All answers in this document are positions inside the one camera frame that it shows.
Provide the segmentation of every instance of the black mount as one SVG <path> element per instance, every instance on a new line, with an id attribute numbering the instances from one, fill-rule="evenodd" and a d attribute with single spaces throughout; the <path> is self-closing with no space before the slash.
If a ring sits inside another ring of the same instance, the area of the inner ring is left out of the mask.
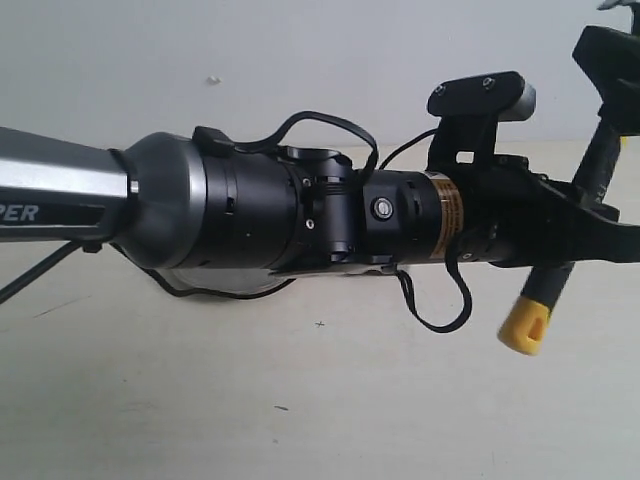
<path id="1" fill-rule="evenodd" d="M 498 123 L 533 115 L 536 93 L 516 72 L 445 82 L 432 93 L 427 111 L 441 117 L 429 150 L 429 170 L 450 167 L 460 152 L 473 152 L 475 167 L 496 163 Z"/>

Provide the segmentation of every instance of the white wall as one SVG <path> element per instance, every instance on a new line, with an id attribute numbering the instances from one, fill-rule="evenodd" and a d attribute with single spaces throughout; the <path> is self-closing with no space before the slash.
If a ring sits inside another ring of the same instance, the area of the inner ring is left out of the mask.
<path id="1" fill-rule="evenodd" d="M 639 147 L 625 151 L 610 195 L 632 222 Z M 502 151 L 569 178 L 583 148 Z M 50 249 L 4 245 L 0 281 Z M 393 279 L 300 281 L 252 303 L 181 301 L 111 252 L 77 254 L 2 306 L 0 477 L 635 478 L 640 268 L 577 268 L 537 358 L 495 340 L 526 272 L 462 272 L 473 319 L 437 336 L 406 311 Z M 414 274 L 426 317 L 458 311 L 442 266 Z"/>
<path id="2" fill-rule="evenodd" d="M 346 116 L 381 144 L 434 125 L 440 82 L 515 69 L 539 109 L 505 139 L 584 139 L 598 98 L 571 52 L 582 28 L 628 28 L 598 0 L 21 0 L 0 6 L 0 125 L 124 146 L 196 124 L 238 139 L 298 110 Z M 205 79 L 223 82 L 207 86 Z M 354 144 L 328 127 L 294 140 Z"/>

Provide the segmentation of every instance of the black cable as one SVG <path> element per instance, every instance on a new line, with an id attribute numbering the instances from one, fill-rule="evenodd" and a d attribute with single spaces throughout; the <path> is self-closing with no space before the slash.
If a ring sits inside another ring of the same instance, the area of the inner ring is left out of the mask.
<path id="1" fill-rule="evenodd" d="M 378 144 L 375 139 L 369 132 L 355 123 L 345 120 L 344 118 L 327 115 L 326 113 L 311 111 L 298 112 L 289 117 L 275 133 L 267 138 L 257 140 L 255 142 L 236 143 L 235 148 L 241 153 L 275 152 L 280 141 L 285 137 L 289 130 L 291 130 L 291 127 L 302 120 L 315 120 L 318 122 L 328 123 L 334 127 L 342 128 L 343 130 L 346 130 L 347 132 L 350 132 L 356 137 L 364 140 L 364 142 L 371 147 L 371 153 L 367 158 L 367 163 L 364 168 L 358 173 L 357 178 L 360 185 L 364 185 L 369 180 L 378 165 L 378 160 L 380 159 Z"/>
<path id="2" fill-rule="evenodd" d="M 29 270 L 24 272 L 18 278 L 16 278 L 13 282 L 5 286 L 2 290 L 0 290 L 0 305 L 5 303 L 11 297 L 18 294 L 25 287 L 31 285 L 34 281 L 40 278 L 42 275 L 47 273 L 53 267 L 55 267 L 58 263 L 68 257 L 70 254 L 78 250 L 82 247 L 81 243 L 77 242 L 69 242 L 64 244 L 58 250 L 53 252 L 51 255 L 46 257 L 37 265 L 34 265 Z"/>
<path id="3" fill-rule="evenodd" d="M 385 168 L 387 168 L 387 166 L 393 161 L 394 158 L 396 158 L 398 155 L 400 155 L 402 152 L 404 152 L 405 150 L 410 149 L 411 147 L 413 147 L 414 145 L 420 143 L 422 140 L 424 140 L 425 138 L 428 138 L 432 135 L 435 135 L 436 132 L 438 130 L 437 129 L 433 129 L 433 130 L 428 130 L 426 132 L 421 133 L 420 135 L 418 135 L 416 138 L 409 140 L 407 143 L 405 143 L 404 145 L 396 148 L 381 164 L 380 167 L 378 168 L 378 170 L 384 170 Z"/>
<path id="4" fill-rule="evenodd" d="M 471 291 L 462 278 L 460 269 L 458 268 L 458 255 L 460 254 L 460 241 L 462 237 L 463 233 L 458 233 L 449 243 L 449 246 L 447 247 L 447 251 L 445 253 L 445 265 L 447 267 L 447 272 L 449 272 L 449 275 L 460 289 L 463 301 L 462 311 L 451 323 L 443 326 L 438 326 L 424 320 L 418 313 L 418 309 L 416 307 L 415 288 L 413 286 L 413 280 L 411 279 L 411 276 L 405 271 L 396 271 L 396 277 L 398 277 L 398 280 L 400 281 L 402 294 L 404 295 L 405 302 L 407 303 L 407 308 L 409 308 L 409 311 L 422 325 L 435 333 L 455 332 L 456 330 L 464 326 L 464 324 L 467 323 L 467 320 L 469 320 L 469 317 L 471 317 L 471 311 L 473 309 L 473 298 L 471 296 Z"/>
<path id="5" fill-rule="evenodd" d="M 122 248 L 120 248 L 119 245 L 111 244 L 111 246 L 117 252 L 121 253 L 125 258 L 127 258 L 127 255 L 124 253 L 124 251 L 122 250 Z M 213 290 L 213 289 L 210 289 L 210 288 L 197 288 L 197 287 L 180 289 L 180 288 L 176 288 L 173 285 L 171 285 L 167 281 L 167 279 L 164 278 L 156 270 L 143 268 L 143 267 L 140 267 L 140 266 L 138 266 L 138 268 L 142 272 L 147 274 L 151 279 L 153 279 L 153 281 L 155 281 L 160 286 L 160 288 L 162 288 L 165 292 L 167 292 L 169 295 L 171 295 L 173 297 L 176 297 L 176 298 L 185 298 L 185 297 L 190 297 L 192 295 L 204 295 L 204 296 L 209 296 L 209 297 L 227 298 L 227 299 L 231 299 L 231 300 L 257 300 L 259 298 L 264 298 L 264 297 L 268 297 L 269 295 L 273 295 L 274 293 L 279 292 L 280 290 L 284 289 L 285 287 L 288 287 L 289 285 L 291 285 L 294 282 L 294 279 L 285 280 L 283 283 L 281 283 L 280 285 L 277 285 L 277 286 L 275 286 L 273 288 L 270 288 L 270 289 L 265 290 L 263 292 L 250 293 L 250 294 L 225 292 L 225 291 L 222 291 L 222 290 Z"/>

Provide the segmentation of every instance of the orange label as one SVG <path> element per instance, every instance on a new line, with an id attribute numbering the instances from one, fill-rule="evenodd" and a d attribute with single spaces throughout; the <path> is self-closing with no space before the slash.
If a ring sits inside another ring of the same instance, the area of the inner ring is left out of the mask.
<path id="1" fill-rule="evenodd" d="M 440 236 L 438 243 L 433 249 L 431 258 L 444 258 L 449 242 L 456 233 L 462 231 L 464 226 L 464 206 L 458 187 L 441 173 L 425 172 L 425 175 L 435 187 L 440 197 L 440 208 L 442 210 L 442 225 L 440 226 Z"/>

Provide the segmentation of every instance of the yellow tip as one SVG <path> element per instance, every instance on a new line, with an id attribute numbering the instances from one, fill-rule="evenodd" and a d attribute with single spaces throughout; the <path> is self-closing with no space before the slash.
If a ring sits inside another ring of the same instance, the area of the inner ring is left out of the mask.
<path id="1" fill-rule="evenodd" d="M 524 355 L 537 355 L 544 339 L 551 311 L 541 303 L 520 297 L 498 332 L 507 347 Z"/>

